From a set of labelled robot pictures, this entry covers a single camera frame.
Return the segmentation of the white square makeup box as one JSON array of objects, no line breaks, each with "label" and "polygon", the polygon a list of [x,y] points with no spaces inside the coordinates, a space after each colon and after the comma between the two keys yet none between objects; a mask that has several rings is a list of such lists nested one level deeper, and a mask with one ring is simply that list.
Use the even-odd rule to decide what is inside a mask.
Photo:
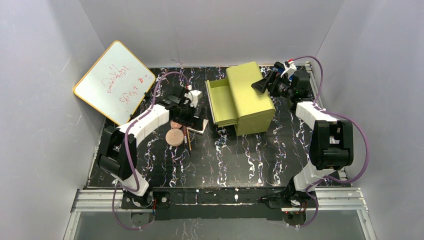
[{"label": "white square makeup box", "polygon": [[203,120],[203,123],[202,123],[202,129],[201,129],[201,130],[197,130],[197,129],[190,128],[190,127],[188,127],[187,129],[188,129],[190,132],[193,132],[193,133],[196,133],[196,134],[203,135],[203,134],[205,133],[205,130],[206,130],[207,126],[208,126],[208,122],[209,122],[209,120],[208,120],[208,119],[204,119],[204,120]]}]

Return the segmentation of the green drawer cabinet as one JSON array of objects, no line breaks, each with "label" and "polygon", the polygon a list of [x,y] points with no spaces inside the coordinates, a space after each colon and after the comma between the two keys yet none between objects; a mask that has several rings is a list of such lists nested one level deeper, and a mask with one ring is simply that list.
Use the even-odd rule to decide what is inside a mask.
[{"label": "green drawer cabinet", "polygon": [[259,65],[251,61],[227,68],[225,78],[206,80],[213,123],[234,126],[237,136],[266,132],[276,109],[267,92],[252,87],[262,78]]}]

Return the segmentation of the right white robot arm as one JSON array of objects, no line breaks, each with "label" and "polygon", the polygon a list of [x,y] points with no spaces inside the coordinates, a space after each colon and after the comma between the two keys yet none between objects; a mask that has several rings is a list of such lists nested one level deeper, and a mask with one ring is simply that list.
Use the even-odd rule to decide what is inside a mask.
[{"label": "right white robot arm", "polygon": [[251,84],[261,94],[286,98],[289,110],[312,130],[308,163],[280,192],[281,199],[289,204],[311,199],[319,183],[351,165],[354,159],[352,123],[325,113],[311,100],[309,84],[310,74],[302,69],[292,75],[273,69]]}]

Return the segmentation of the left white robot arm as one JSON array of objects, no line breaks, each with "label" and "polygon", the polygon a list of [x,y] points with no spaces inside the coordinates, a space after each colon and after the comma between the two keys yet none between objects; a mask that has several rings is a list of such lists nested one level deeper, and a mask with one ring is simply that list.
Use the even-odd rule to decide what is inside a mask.
[{"label": "left white robot arm", "polygon": [[138,197],[144,196],[149,191],[149,183],[136,169],[139,144],[170,121],[202,130],[205,108],[198,107],[202,97],[200,90],[179,87],[171,94],[156,97],[146,111],[128,123],[106,127],[95,165],[116,178],[125,191]]}]

